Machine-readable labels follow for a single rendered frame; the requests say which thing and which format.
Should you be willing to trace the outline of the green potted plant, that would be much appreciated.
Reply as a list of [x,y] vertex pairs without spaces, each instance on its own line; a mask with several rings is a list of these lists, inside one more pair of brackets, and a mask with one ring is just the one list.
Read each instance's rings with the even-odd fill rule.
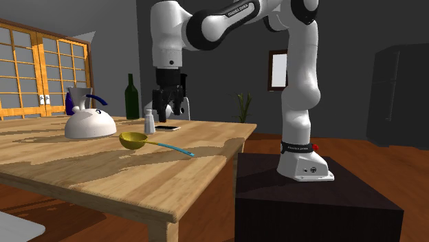
[[243,93],[235,93],[235,96],[238,101],[239,115],[235,115],[234,117],[237,118],[240,123],[245,123],[247,117],[250,116],[249,107],[252,101],[252,96],[250,93],[247,93],[247,96]]

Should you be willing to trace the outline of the wooden table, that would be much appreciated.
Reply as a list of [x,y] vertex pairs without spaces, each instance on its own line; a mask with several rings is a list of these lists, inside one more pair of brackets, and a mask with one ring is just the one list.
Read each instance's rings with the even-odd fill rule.
[[237,155],[254,124],[171,120],[138,150],[72,140],[64,116],[0,121],[0,184],[143,223],[148,242],[234,235]]

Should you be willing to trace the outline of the blue vase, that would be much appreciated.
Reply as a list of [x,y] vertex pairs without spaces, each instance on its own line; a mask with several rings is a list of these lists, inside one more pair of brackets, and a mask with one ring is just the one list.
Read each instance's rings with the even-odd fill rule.
[[68,116],[74,115],[73,107],[74,107],[74,104],[73,104],[71,95],[69,92],[67,92],[65,96],[65,112]]

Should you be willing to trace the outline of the white salt shaker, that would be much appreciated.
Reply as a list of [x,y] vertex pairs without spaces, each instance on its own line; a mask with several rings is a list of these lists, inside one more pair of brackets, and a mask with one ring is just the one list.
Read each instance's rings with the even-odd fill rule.
[[151,109],[144,110],[144,133],[147,135],[154,134],[155,132],[155,121],[153,112]]

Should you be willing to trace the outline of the grey cone-shaped cup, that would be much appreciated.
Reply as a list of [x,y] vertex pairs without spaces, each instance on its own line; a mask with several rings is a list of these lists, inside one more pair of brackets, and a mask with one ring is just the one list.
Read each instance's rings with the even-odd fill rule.
[[68,92],[71,97],[72,105],[71,109],[72,111],[75,111],[75,107],[80,107],[81,100],[85,101],[85,108],[90,108],[90,98],[87,98],[86,95],[92,94],[92,88],[87,87],[68,87]]

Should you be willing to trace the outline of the dark green bottle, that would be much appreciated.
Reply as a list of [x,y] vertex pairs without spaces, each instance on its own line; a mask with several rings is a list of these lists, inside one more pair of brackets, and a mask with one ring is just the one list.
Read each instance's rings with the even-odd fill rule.
[[128,74],[128,85],[124,92],[125,109],[127,120],[134,120],[140,117],[138,90],[133,84],[133,74]]

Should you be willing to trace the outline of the white rounded slab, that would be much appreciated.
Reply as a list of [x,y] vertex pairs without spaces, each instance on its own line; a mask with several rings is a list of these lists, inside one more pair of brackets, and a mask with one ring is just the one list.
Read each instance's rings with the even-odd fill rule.
[[44,225],[0,212],[0,242],[28,242],[44,232]]

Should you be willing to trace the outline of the dark robot stand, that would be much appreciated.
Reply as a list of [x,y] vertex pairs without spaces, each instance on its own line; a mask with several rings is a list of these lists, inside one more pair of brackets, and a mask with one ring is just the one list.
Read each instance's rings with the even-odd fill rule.
[[235,242],[400,242],[404,211],[339,163],[334,181],[299,182],[278,160],[239,154]]

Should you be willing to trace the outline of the brown framed wall picture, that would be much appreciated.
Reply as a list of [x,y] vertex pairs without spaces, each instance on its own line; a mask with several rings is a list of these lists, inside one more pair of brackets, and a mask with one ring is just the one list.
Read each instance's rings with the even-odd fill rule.
[[287,86],[287,50],[270,50],[268,62],[268,91],[282,91]]

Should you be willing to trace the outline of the wooden sliding door with panes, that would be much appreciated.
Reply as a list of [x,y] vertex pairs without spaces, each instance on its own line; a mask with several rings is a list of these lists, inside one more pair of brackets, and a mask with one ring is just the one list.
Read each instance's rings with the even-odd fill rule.
[[93,86],[89,42],[0,19],[0,120],[64,115],[67,88]]

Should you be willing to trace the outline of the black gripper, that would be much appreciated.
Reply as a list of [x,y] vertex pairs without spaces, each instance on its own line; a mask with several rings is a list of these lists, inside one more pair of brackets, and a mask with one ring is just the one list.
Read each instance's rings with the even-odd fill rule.
[[159,89],[155,89],[152,92],[152,108],[157,111],[158,120],[166,122],[166,106],[168,103],[164,100],[164,89],[172,88],[169,98],[173,102],[173,113],[176,116],[182,113],[184,92],[181,82],[181,70],[157,68],[155,77]]

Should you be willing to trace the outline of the dark tall cabinet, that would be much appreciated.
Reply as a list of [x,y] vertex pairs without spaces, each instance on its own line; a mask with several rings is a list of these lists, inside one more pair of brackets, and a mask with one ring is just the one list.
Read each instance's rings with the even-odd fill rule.
[[429,150],[429,43],[375,54],[366,137],[378,146]]

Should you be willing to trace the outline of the white and black kitchen appliance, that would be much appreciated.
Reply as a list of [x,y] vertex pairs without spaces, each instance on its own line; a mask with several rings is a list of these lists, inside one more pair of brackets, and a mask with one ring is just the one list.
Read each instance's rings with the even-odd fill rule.
[[[168,119],[174,119],[174,120],[190,120],[190,103],[189,103],[189,99],[186,95],[186,78],[187,78],[187,74],[182,74],[181,73],[181,85],[183,88],[183,92],[184,92],[184,101],[181,104],[181,114],[180,115],[175,115],[173,113],[173,102],[171,101],[171,99],[169,98],[170,96],[170,92],[172,88],[169,89],[164,89],[164,100],[168,103],[166,106],[166,121]],[[150,101],[149,103],[147,103],[144,108],[143,111],[145,109],[151,109],[153,112],[153,116],[155,118],[155,120],[157,122],[160,122],[158,120],[158,114],[156,110],[153,110],[152,108],[152,101]]]

